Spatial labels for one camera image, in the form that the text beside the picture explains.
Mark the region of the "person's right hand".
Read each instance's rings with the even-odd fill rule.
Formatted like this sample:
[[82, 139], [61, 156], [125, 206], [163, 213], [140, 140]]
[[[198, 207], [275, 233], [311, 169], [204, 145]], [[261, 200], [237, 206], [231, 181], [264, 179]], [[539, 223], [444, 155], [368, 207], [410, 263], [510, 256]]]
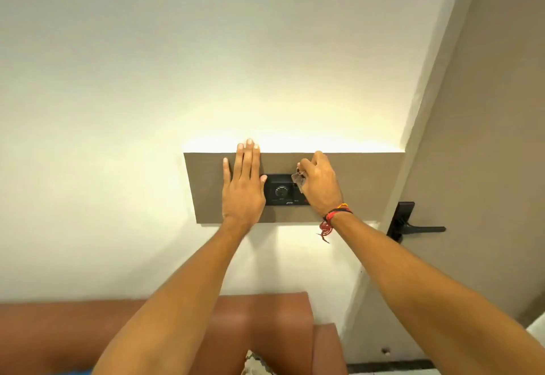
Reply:
[[306, 179], [303, 185], [304, 196], [321, 218], [331, 209], [344, 203], [336, 173], [326, 155], [324, 162], [325, 170], [322, 176]]

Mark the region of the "person's left hand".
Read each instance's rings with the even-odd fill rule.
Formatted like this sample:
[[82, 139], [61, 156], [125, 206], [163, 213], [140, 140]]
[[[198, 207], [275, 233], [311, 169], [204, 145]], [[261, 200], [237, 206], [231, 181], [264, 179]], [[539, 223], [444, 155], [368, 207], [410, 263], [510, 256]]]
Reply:
[[236, 227], [242, 235], [260, 220], [265, 196], [258, 190], [261, 171], [261, 150], [254, 142], [253, 164], [250, 179], [241, 179], [242, 152], [245, 144], [238, 144], [233, 166], [230, 166], [231, 181], [222, 187], [222, 217], [225, 225]]

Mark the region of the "person's right forearm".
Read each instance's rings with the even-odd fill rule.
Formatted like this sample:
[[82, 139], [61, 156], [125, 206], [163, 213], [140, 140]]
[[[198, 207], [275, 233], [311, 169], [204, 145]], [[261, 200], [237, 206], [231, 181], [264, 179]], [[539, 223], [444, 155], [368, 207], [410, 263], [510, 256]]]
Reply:
[[442, 375], [545, 375], [545, 348], [485, 297], [354, 214], [332, 224]]

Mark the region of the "person's left forearm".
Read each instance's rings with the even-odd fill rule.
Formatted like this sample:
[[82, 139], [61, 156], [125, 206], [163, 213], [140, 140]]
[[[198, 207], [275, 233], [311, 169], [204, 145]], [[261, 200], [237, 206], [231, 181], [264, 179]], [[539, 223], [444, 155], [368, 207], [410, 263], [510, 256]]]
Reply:
[[217, 232], [122, 327], [92, 375], [187, 375], [230, 262], [252, 225], [247, 219], [224, 218]]

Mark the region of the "red thread wrist band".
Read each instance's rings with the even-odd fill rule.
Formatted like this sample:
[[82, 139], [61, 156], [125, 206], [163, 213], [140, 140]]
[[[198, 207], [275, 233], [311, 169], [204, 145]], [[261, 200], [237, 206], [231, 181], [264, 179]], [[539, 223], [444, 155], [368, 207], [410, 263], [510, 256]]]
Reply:
[[327, 244], [330, 244], [330, 241], [327, 240], [327, 237], [333, 232], [334, 226], [332, 220], [339, 213], [350, 213], [353, 214], [353, 211], [346, 203], [341, 203], [336, 208], [328, 211], [323, 217], [322, 222], [319, 224], [319, 233], [318, 235]]

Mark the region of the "beige door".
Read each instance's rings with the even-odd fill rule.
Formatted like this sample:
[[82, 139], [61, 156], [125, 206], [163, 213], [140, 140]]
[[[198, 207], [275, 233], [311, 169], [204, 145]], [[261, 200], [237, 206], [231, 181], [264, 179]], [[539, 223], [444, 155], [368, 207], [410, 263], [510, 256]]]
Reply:
[[545, 0], [409, 0], [381, 42], [427, 52], [385, 213], [446, 232], [401, 244], [526, 329], [545, 312]]

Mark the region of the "patterned cushion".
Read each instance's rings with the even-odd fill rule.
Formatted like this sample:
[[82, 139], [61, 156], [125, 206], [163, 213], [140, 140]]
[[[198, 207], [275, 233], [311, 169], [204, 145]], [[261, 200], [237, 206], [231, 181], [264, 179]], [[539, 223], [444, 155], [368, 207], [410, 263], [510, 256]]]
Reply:
[[276, 375], [269, 365], [256, 353], [248, 350], [241, 375]]

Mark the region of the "black switch panel with dial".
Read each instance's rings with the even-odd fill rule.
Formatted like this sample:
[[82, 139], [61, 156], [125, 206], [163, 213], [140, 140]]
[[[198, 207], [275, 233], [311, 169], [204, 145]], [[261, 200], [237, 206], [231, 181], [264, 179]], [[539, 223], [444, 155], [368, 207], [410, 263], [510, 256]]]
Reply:
[[292, 174], [267, 174], [264, 184], [266, 206], [309, 206]]

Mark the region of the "brown wall panel board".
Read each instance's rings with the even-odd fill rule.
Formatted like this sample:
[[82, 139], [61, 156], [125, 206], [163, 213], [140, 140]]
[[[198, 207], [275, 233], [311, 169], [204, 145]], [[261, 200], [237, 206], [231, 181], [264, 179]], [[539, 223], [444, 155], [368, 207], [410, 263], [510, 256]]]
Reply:
[[[222, 160], [234, 163], [232, 153], [185, 152], [185, 166], [194, 205], [195, 221], [200, 225], [219, 224], [222, 220]], [[397, 153], [327, 153], [337, 176], [345, 201], [362, 220], [378, 221], [385, 213], [393, 187], [397, 181], [402, 152]], [[312, 153], [262, 153], [261, 170], [272, 187], [274, 175], [291, 175], [302, 158]], [[309, 205], [266, 205], [260, 223], [315, 223], [320, 217]]]

